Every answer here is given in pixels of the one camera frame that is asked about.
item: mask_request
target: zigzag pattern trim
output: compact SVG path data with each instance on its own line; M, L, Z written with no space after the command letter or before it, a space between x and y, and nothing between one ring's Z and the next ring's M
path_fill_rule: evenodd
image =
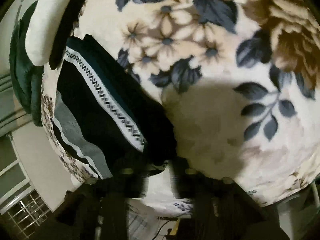
M143 135L131 117L112 98L92 67L84 60L79 52L69 47L66 47L64 59L76 66L98 103L113 118L126 139L137 150L142 152L145 145Z

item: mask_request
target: black strap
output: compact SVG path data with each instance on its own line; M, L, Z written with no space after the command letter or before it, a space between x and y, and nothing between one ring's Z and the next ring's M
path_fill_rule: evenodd
M63 58L67 39L71 34L73 23L78 20L79 13L84 2L85 0L70 0L66 10L64 11L49 58L51 69L56 69Z

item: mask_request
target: gray fabric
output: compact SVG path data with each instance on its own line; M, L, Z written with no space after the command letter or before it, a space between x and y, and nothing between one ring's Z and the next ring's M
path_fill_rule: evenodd
M10 73L0 75L0 106L0 137L32 120L14 95Z
M79 157L86 158L102 179L112 177L103 152L96 145L84 139L77 120L69 108L63 103L61 94L58 91L53 121L59 128L64 142L73 147Z

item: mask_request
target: white fabric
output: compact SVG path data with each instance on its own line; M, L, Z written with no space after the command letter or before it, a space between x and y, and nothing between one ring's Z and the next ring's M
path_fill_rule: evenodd
M26 52L35 66L49 61L53 42L70 0L39 0L26 35Z

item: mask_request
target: white wall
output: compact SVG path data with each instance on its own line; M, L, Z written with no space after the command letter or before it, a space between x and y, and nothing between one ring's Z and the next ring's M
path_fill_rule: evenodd
M48 207L55 210L63 202L66 191L75 189L70 173L52 149L42 127L28 123L15 130L12 137L32 184Z

